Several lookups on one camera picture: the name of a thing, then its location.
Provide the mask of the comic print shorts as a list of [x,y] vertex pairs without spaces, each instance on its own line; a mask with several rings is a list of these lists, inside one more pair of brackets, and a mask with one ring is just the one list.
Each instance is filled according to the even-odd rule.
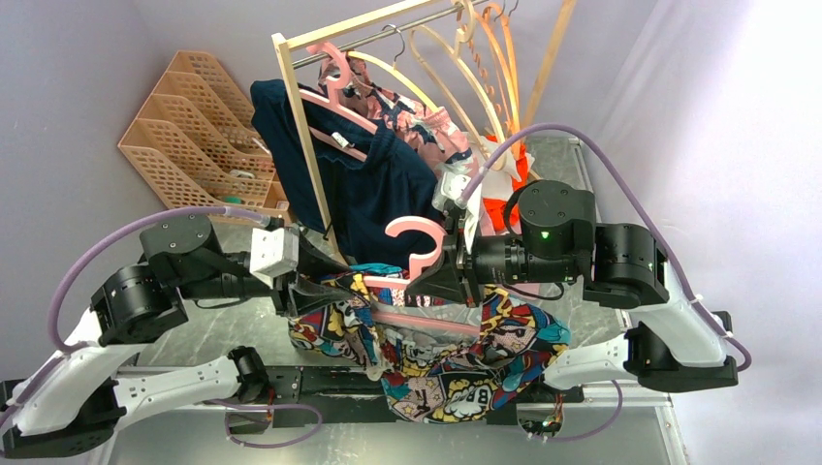
[[447,315],[463,308],[437,297],[364,285],[366,277],[407,274],[394,265],[366,263],[318,278],[316,284],[343,289],[348,297],[288,323],[296,348],[347,359],[379,382],[389,409],[401,419],[441,424],[483,419],[539,380],[570,346],[571,330],[564,322],[494,286],[483,290],[476,335],[376,322],[380,314]]

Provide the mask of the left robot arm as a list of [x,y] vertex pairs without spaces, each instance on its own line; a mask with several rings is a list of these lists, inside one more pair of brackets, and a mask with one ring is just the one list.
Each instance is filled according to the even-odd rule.
[[[70,336],[59,337],[59,313],[79,274],[130,233],[140,236],[141,258],[112,274]],[[277,314],[297,317],[347,298],[319,284],[344,269],[297,228],[243,208],[177,208],[110,233],[77,260],[52,297],[55,353],[32,376],[1,386],[3,457],[80,455],[138,421],[191,404],[272,412],[275,390],[251,347],[158,375],[121,378],[118,370],[185,324],[188,300],[268,298]]]

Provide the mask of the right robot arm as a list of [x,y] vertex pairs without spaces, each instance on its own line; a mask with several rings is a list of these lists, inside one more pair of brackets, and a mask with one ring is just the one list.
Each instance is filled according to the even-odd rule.
[[[519,233],[467,241],[467,214],[449,205],[436,262],[402,292],[479,305],[471,343],[418,343],[402,333],[406,317],[384,310],[397,292],[373,268],[330,276],[329,287],[346,297],[292,321],[290,339],[368,369],[396,401],[481,390],[498,403],[523,390],[545,401],[559,389],[629,379],[662,392],[735,386],[729,315],[709,313],[695,300],[655,226],[595,224],[593,207],[588,191],[535,181],[506,204],[520,213]],[[632,312],[636,326],[575,349],[567,326],[524,301],[522,284],[577,282],[584,300]]]

